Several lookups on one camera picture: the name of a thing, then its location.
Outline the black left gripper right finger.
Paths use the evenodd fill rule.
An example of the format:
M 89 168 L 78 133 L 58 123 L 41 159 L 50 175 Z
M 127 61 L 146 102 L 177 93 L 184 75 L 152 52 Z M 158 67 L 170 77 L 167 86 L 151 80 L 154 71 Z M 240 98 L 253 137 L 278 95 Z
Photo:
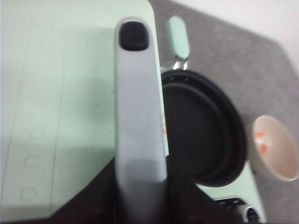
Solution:
M 171 224 L 223 224 L 222 208 L 200 190 L 171 156 L 166 157 Z

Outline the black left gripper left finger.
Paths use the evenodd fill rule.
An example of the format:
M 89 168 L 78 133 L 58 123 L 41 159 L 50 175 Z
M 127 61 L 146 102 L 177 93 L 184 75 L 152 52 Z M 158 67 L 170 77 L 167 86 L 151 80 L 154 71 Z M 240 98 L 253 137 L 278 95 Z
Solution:
M 116 223 L 115 165 L 112 159 L 96 177 L 49 218 L 16 221 L 16 224 Z

